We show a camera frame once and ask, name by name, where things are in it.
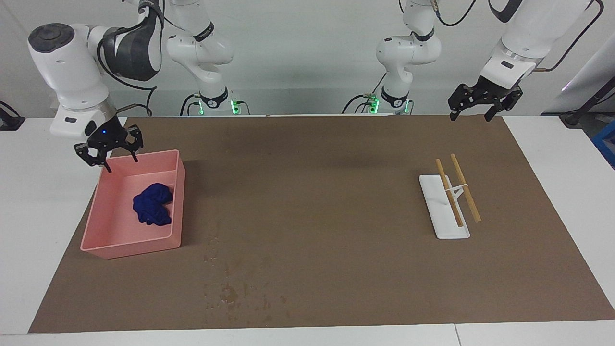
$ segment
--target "pink plastic container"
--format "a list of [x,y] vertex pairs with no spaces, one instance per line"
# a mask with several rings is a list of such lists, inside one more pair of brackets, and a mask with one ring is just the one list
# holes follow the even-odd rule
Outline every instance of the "pink plastic container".
[[[113,170],[100,174],[87,219],[81,250],[112,259],[175,249],[181,243],[181,217],[184,206],[186,170],[178,150],[139,154],[107,160]],[[173,193],[165,205],[171,224],[148,226],[140,223],[132,210],[132,199],[153,183],[163,183]]]

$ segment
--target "wooden rod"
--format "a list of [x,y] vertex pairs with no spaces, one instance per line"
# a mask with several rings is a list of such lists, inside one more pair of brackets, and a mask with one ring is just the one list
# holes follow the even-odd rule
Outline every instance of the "wooden rod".
[[442,185],[444,185],[444,189],[446,190],[446,197],[448,198],[448,203],[451,205],[451,209],[453,210],[453,215],[455,215],[455,221],[457,221],[457,226],[463,227],[463,222],[461,221],[461,216],[459,215],[459,209],[457,209],[455,205],[453,193],[451,192],[451,190],[449,190],[451,188],[451,185],[446,179],[446,175],[444,174],[444,168],[442,167],[442,162],[440,162],[440,159],[435,160],[435,165],[438,166],[438,173],[440,173],[440,179],[442,179]]
[[[457,178],[462,184],[467,184],[466,178],[463,176],[463,172],[461,171],[461,167],[459,166],[459,161],[457,161],[457,156],[455,154],[451,154],[451,159],[453,160],[453,164],[455,166],[455,170],[457,171]],[[476,204],[474,203],[474,199],[472,194],[470,193],[470,188],[465,185],[463,186],[463,192],[466,196],[466,201],[470,206],[470,210],[472,211],[472,217],[474,218],[474,222],[481,221],[480,214],[478,213],[478,209],[476,208]]]

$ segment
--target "white tabletop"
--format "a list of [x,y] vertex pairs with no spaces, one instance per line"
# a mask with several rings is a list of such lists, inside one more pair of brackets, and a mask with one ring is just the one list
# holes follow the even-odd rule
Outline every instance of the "white tabletop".
[[[505,120],[613,304],[615,172],[582,131],[557,118]],[[51,136],[50,123],[28,119],[0,132],[0,344],[615,344],[615,321],[10,335],[27,333],[100,172],[74,154],[73,141]]]

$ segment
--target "brown mat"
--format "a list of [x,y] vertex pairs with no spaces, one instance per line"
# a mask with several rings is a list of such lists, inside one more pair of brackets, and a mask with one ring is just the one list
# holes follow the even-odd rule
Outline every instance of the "brown mat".
[[[181,152],[182,247],[99,259],[84,218],[30,332],[615,319],[500,118],[132,123]],[[450,153],[465,240],[436,239],[418,182]]]

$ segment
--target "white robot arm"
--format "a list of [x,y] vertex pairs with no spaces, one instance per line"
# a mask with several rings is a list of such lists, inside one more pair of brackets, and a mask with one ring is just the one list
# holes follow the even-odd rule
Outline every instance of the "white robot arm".
[[[121,126],[97,62],[115,78],[139,81],[151,79],[161,67],[164,15],[158,0],[129,2],[140,13],[138,24],[131,28],[51,23],[28,37],[34,64],[60,103],[51,133],[86,140],[74,146],[76,153],[89,165],[104,165],[108,170],[107,152],[122,147],[137,160],[135,152],[143,142],[138,127]],[[129,134],[133,142],[127,141]],[[97,155],[89,155],[89,148],[96,149]]]
[[479,104],[492,105],[485,119],[511,110],[523,95],[519,82],[530,75],[581,16],[592,0],[509,0],[502,11],[492,12],[507,23],[506,32],[493,49],[475,86],[460,84],[448,99],[451,120],[462,110]]
[[214,30],[202,0],[170,2],[179,27],[186,33],[169,37],[169,55],[194,76],[203,109],[209,113],[231,110],[232,91],[224,84],[217,67],[232,61],[234,49],[230,41]]
[[380,107],[400,113],[408,99],[412,65],[436,61],[442,44],[434,34],[435,12],[430,0],[408,0],[403,22],[410,29],[408,36],[392,36],[378,44],[376,57],[387,74],[379,91]]

